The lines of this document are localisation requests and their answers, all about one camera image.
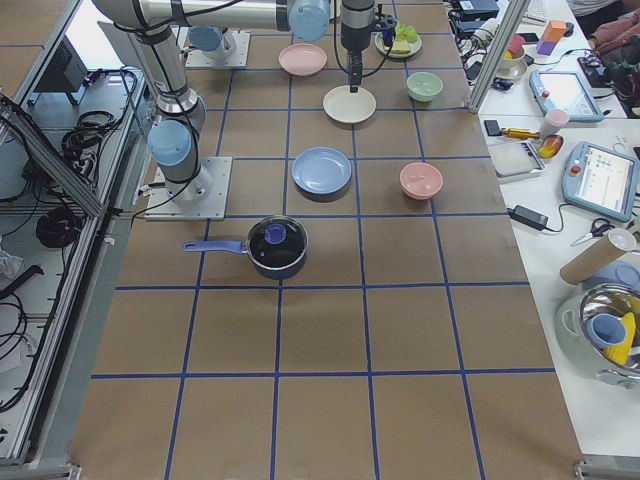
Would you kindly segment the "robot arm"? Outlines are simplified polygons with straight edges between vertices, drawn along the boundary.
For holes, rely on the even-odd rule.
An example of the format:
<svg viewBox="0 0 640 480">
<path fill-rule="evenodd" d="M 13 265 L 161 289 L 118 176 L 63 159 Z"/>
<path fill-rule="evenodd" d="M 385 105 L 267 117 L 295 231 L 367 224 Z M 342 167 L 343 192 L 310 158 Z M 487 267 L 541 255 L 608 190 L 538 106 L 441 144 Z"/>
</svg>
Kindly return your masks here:
<svg viewBox="0 0 640 480">
<path fill-rule="evenodd" d="M 191 51 L 187 64 L 192 68 L 222 68 L 236 51 L 236 41 L 228 29 L 193 26 L 188 31 Z"/>
<path fill-rule="evenodd" d="M 132 36 L 145 79 L 161 114 L 148 146 L 164 175 L 172 202 L 184 206 L 211 190 L 199 136 L 202 98 L 189 85 L 173 26 L 258 28 L 292 32 L 308 42 L 327 31 L 330 1 L 98 1 L 114 27 Z"/>
</svg>

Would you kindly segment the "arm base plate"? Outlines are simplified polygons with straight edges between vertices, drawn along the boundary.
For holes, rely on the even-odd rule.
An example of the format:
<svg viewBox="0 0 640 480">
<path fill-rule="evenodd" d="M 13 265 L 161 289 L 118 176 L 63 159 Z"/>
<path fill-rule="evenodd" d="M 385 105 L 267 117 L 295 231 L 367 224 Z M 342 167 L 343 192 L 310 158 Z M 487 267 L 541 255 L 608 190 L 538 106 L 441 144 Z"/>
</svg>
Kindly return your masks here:
<svg viewBox="0 0 640 480">
<path fill-rule="evenodd" d="M 222 68 L 212 68 L 212 67 L 196 67 L 192 68 L 187 64 L 187 55 L 191 51 L 190 45 L 185 50 L 186 60 L 185 65 L 188 69 L 234 69 L 234 68 L 244 68 L 247 63 L 249 43 L 250 43 L 250 33 L 244 30 L 231 30 L 228 29 L 232 35 L 234 40 L 236 41 L 236 51 L 235 53 L 227 60 L 227 64 Z"/>
<path fill-rule="evenodd" d="M 200 172 L 184 191 L 166 182 L 159 167 L 154 181 L 164 186 L 152 189 L 144 218 L 150 221 L 223 220 L 232 171 L 231 157 L 204 157 Z"/>
</svg>

